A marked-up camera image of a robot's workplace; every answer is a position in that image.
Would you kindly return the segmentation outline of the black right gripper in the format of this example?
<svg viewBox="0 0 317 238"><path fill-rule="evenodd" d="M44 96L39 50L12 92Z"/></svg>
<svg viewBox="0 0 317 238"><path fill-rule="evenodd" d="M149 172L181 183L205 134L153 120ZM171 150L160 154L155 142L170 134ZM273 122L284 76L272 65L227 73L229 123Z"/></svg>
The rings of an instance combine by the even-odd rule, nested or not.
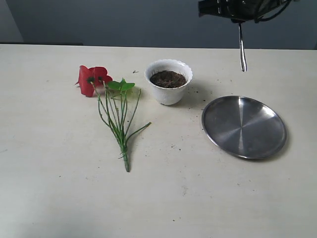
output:
<svg viewBox="0 0 317 238"><path fill-rule="evenodd" d="M229 0L230 19L233 23L243 23L254 20L269 21L277 16L264 18L264 15L280 7L279 0Z"/></svg>

